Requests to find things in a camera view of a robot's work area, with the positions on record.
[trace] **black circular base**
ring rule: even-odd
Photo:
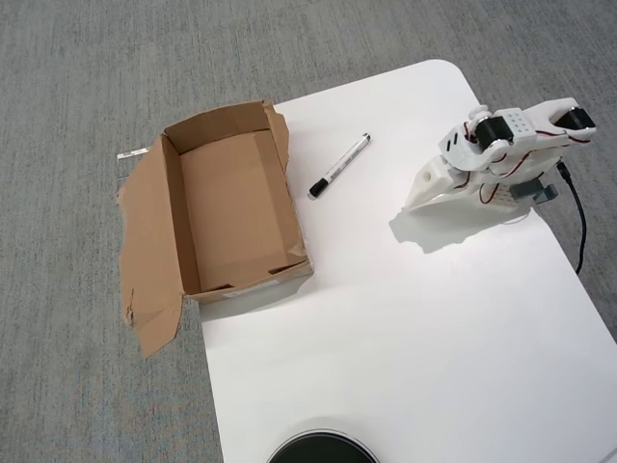
[[[269,463],[378,463],[360,443],[331,431],[314,431],[291,439]]]

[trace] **sticker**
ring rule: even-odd
[[[264,289],[265,287],[274,286],[278,284],[279,284],[279,280],[273,280],[271,282],[262,283],[261,285],[247,287],[246,289],[240,289],[239,291],[228,292],[227,294],[223,294],[223,297],[235,297],[241,294],[246,294],[248,292],[257,291],[258,289]]]
[[[120,161],[121,159],[125,159],[127,157],[139,156],[140,154],[145,154],[147,152],[148,152],[148,148],[141,148],[140,150],[121,152],[120,154],[116,154],[116,158]]]

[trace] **open cardboard box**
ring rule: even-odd
[[[119,192],[125,319],[148,357],[175,337],[183,295],[208,303],[309,275],[271,104],[197,114],[158,137]]]

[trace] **black marker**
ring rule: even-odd
[[[368,142],[370,142],[370,135],[365,133],[362,136],[362,139],[356,145],[354,145],[345,154],[343,154],[340,159],[338,159],[336,164],[333,166],[332,169],[330,169],[330,171],[328,171],[326,175],[324,175],[317,181],[317,183],[311,186],[311,188],[309,189],[310,194],[313,197],[318,198],[319,195],[321,195],[323,191],[328,187],[328,185],[332,183],[335,178],[337,178],[349,164],[351,164],[351,161],[356,159],[358,154],[360,154],[362,150],[366,148]]]

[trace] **black cable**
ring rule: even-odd
[[[572,191],[572,196],[575,198],[575,202],[577,203],[578,214],[580,214],[580,224],[582,227],[582,233],[580,236],[580,248],[578,248],[578,265],[577,265],[577,274],[580,272],[580,268],[582,267],[582,261],[585,253],[585,241],[587,240],[587,221],[585,220],[585,212],[582,209],[582,204],[580,203],[580,198],[578,197],[577,190],[575,189],[574,184],[572,183],[572,177],[570,176],[570,171],[563,163],[563,161],[559,161],[557,163],[557,170],[561,177],[568,183],[570,187],[570,191]]]

